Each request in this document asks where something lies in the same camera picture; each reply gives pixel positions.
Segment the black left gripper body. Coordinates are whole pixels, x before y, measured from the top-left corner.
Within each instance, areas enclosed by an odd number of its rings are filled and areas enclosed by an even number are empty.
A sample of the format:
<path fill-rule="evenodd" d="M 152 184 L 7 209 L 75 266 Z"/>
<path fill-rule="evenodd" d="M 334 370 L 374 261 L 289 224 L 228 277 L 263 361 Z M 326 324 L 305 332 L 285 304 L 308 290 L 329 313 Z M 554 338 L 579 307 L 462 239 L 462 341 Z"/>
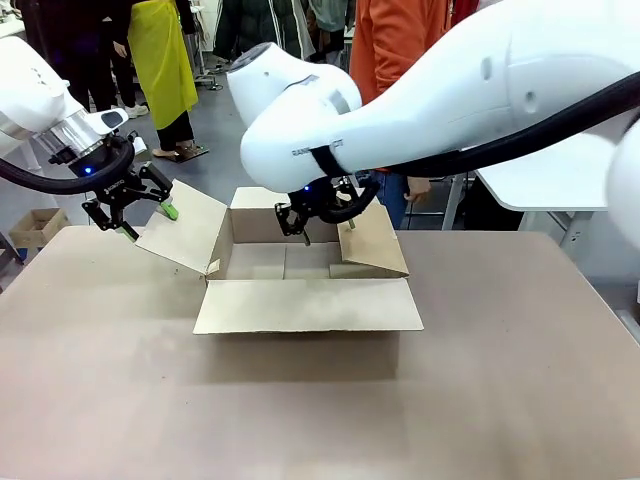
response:
<path fill-rule="evenodd" d="M 74 194 L 94 193 L 110 206 L 129 206 L 136 201 L 133 194 L 142 186 L 133 174 L 135 147 L 132 141 L 101 141 L 73 162 L 73 174 L 89 183 Z"/>

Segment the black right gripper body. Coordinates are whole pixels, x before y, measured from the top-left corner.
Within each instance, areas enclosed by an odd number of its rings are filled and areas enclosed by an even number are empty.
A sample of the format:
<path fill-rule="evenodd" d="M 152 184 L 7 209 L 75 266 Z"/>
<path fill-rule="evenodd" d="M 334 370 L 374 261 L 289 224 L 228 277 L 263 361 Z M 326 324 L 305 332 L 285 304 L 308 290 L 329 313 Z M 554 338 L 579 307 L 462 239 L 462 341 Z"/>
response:
<path fill-rule="evenodd" d="M 338 216 L 338 207 L 336 203 L 337 190 L 351 191 L 352 195 L 358 196 L 358 192 L 354 183 L 349 176 L 342 176 L 334 179 L 321 178 L 311 182 L 302 189 L 288 194 L 291 202 L 307 202 L 312 208 L 311 218 L 319 219 L 340 219 Z M 356 200 L 355 210 L 357 215 L 358 199 Z"/>

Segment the person's left hand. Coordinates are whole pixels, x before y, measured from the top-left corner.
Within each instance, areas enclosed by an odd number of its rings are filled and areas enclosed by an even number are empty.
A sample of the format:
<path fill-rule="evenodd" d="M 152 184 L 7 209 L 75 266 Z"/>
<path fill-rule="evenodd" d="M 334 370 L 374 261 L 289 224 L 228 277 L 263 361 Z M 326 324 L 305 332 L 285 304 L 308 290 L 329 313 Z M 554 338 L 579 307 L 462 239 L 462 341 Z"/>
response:
<path fill-rule="evenodd" d="M 405 194 L 405 199 L 410 203 L 424 201 L 431 191 L 431 182 L 428 178 L 408 177 L 407 186 L 408 192 Z"/>

